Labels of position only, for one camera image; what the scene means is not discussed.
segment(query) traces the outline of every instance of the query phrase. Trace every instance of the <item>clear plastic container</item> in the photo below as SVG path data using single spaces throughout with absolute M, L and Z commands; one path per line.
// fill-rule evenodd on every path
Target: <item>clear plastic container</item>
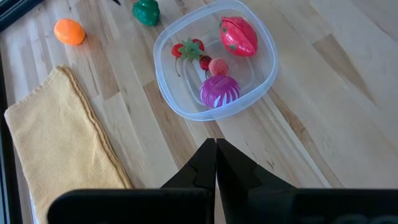
M 241 16 L 257 33 L 258 50 L 253 57 L 238 57 L 226 51 L 221 43 L 219 24 L 222 16 Z M 198 38 L 211 58 L 225 58 L 229 76 L 238 81 L 241 97 L 219 108 L 208 108 L 200 100 L 200 86 L 205 71 L 199 62 L 177 60 L 172 47 L 181 40 Z M 154 47 L 156 78 L 166 102 L 180 116 L 194 121 L 210 121 L 236 114 L 261 98 L 277 75 L 278 57 L 274 40 L 265 25 L 243 3 L 220 0 L 183 16 L 157 38 Z

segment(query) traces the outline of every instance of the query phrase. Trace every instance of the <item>orange toy fruit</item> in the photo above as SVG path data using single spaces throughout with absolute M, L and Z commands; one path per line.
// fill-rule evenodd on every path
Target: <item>orange toy fruit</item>
M 60 19 L 54 27 L 54 34 L 64 44 L 78 45 L 83 42 L 86 32 L 72 19 Z

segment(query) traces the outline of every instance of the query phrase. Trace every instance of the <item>wooden surface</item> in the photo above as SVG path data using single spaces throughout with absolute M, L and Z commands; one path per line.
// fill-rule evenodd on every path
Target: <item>wooden surface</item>
M 245 0 L 275 40 L 279 74 L 250 108 L 205 123 L 163 100 L 152 51 L 165 27 L 209 1 L 158 0 L 156 27 L 133 18 L 133 0 L 121 2 L 48 0 L 3 32 L 9 103 L 67 64 L 139 188 L 161 186 L 206 138 L 226 138 L 296 187 L 398 187 L 398 1 Z M 82 45 L 55 38 L 63 17 L 83 24 Z M 221 212 L 218 201 L 218 223 Z

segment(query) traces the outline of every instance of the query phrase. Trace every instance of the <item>toy green pepper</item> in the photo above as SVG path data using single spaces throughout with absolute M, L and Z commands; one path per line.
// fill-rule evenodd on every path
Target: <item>toy green pepper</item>
M 159 5 L 155 0 L 140 0 L 134 3 L 132 14 L 143 24 L 154 26 L 159 20 Z

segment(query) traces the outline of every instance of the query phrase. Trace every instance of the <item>folded towel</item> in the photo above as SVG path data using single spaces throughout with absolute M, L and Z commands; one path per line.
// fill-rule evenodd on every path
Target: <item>folded towel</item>
M 67 67 L 5 113 L 39 223 L 73 189 L 129 189 L 131 183 L 76 78 Z

